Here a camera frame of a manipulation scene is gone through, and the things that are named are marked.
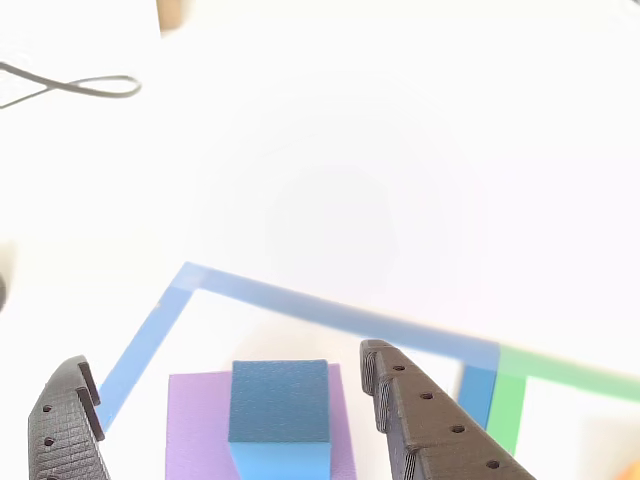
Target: orange object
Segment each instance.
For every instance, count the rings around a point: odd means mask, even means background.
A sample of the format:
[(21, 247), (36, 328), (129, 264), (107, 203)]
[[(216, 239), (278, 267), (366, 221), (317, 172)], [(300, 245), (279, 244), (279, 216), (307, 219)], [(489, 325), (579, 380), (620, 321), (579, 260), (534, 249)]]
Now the orange object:
[(640, 480), (640, 462), (631, 465), (627, 471), (620, 475), (616, 480)]

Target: purple square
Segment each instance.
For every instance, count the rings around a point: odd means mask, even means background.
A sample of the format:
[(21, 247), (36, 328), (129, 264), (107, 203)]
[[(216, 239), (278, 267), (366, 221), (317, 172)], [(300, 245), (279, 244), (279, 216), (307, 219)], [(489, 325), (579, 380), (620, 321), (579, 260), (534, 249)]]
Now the purple square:
[[(169, 377), (166, 480), (241, 480), (229, 449), (231, 372)], [(340, 365), (329, 365), (331, 479), (355, 480)]]

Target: black object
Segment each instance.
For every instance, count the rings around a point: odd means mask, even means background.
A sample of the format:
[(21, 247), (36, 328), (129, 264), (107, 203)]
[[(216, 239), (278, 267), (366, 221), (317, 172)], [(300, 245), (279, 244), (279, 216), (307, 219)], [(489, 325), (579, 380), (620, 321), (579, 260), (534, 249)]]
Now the black object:
[(4, 307), (4, 302), (7, 300), (7, 285), (4, 283), (2, 275), (0, 275), (0, 310)]
[(362, 389), (387, 434), (393, 480), (534, 480), (400, 350), (360, 345)]
[(109, 480), (97, 445), (99, 404), (84, 356), (58, 367), (29, 415), (29, 480)]
[[(29, 98), (37, 97), (38, 95), (42, 95), (43, 93), (50, 92), (51, 90), (64, 90), (66, 92), (71, 93), (79, 93), (82, 95), (89, 95), (92, 97), (103, 97), (103, 98), (128, 98), (134, 96), (136, 93), (140, 91), (142, 88), (142, 84), (133, 77), (129, 75), (108, 75), (104, 77), (93, 77), (93, 78), (83, 78), (81, 80), (74, 80), (73, 82), (58, 82), (56, 80), (51, 80), (50, 78), (41, 77), (40, 75), (35, 75), (31, 72), (27, 72), (26, 70), (22, 70), (21, 68), (14, 67), (13, 65), (9, 65), (8, 63), (0, 62), (0, 70), (4, 70), (13, 75), (17, 75), (18, 77), (22, 77), (25, 80), (30, 80), (35, 83), (39, 83), (43, 85), (45, 88), (40, 90), (39, 92), (32, 93), (30, 95), (26, 95), (22, 98), (14, 100), (12, 102), (6, 103), (4, 105), (0, 105), (0, 110), (4, 108), (11, 107), (18, 103), (24, 102)], [(110, 92), (106, 90), (97, 90), (95, 88), (81, 87), (83, 83), (90, 82), (106, 82), (106, 81), (125, 81), (129, 82), (133, 85), (131, 90), (127, 90), (124, 92)]]

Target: white table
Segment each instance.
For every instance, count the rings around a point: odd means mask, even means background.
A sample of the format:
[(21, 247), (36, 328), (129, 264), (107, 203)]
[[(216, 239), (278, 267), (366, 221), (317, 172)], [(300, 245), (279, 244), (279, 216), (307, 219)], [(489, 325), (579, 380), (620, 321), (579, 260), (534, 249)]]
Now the white table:
[(5, 438), (63, 358), (104, 379), (184, 260), (640, 374), (640, 9), (422, 3), (199, 4), (139, 97), (25, 104)]

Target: white surface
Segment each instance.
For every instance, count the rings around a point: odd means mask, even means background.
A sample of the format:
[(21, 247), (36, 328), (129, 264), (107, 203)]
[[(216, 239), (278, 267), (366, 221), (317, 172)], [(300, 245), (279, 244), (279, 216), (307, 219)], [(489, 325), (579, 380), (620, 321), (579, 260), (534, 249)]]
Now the white surface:
[(536, 478), (613, 480), (638, 460), (640, 404), (529, 378), (516, 459)]
[[(113, 478), (164, 478), (169, 375), (231, 370), (233, 360), (327, 359), (339, 363), (359, 478), (389, 480), (385, 436), (375, 428), (373, 401), (362, 392), (361, 338), (231, 300), (197, 292), (125, 403), (102, 446)], [(462, 366), (407, 351), (448, 393)]]
[(140, 96), (2, 114), (7, 458), (57, 363), (104, 379), (184, 260), (640, 373), (640, 8), (421, 4), (198, 3)]

